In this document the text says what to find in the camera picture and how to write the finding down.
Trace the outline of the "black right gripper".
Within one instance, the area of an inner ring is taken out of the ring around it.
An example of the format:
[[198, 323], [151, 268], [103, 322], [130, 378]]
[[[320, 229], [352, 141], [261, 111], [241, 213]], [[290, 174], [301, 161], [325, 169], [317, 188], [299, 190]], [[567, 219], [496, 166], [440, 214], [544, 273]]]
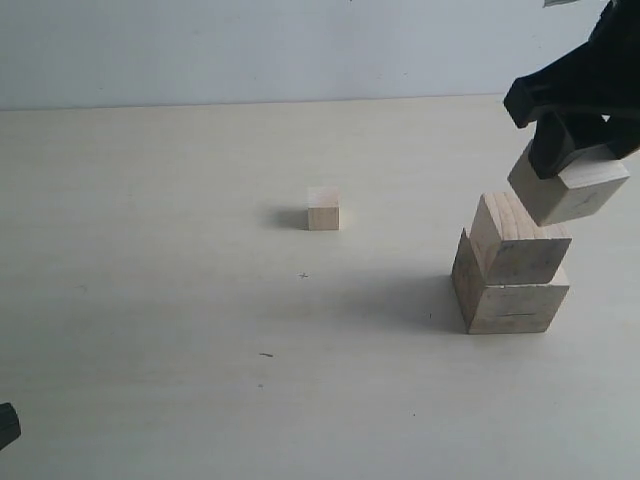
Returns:
[[514, 80], [504, 106], [519, 128], [537, 121], [529, 162], [553, 178], [581, 156], [579, 115], [605, 115], [599, 143], [622, 159], [639, 149], [639, 3], [610, 1], [588, 40]]

